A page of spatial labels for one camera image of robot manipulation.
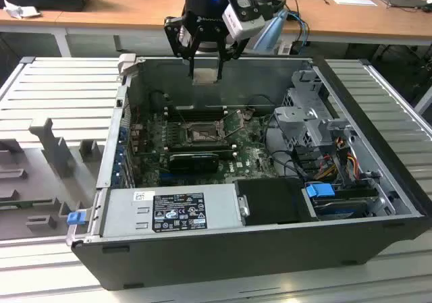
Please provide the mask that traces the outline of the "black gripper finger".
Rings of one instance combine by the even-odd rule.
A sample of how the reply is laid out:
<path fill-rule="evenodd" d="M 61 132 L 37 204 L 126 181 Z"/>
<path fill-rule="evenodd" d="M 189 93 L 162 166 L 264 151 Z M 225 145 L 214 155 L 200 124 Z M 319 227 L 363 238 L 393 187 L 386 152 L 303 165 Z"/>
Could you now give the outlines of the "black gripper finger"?
<path fill-rule="evenodd" d="M 246 48 L 248 44 L 248 39 L 236 41 L 229 48 L 226 48 L 224 38 L 218 38 L 216 40 L 216 43 L 218 52 L 217 80 L 221 80 L 224 63 L 231 59 L 238 59 Z"/>
<path fill-rule="evenodd" d="M 203 27 L 196 15 L 168 16 L 164 20 L 164 31 L 171 50 L 176 57 L 189 61 L 188 75 L 194 73 L 194 58 L 203 41 Z"/>

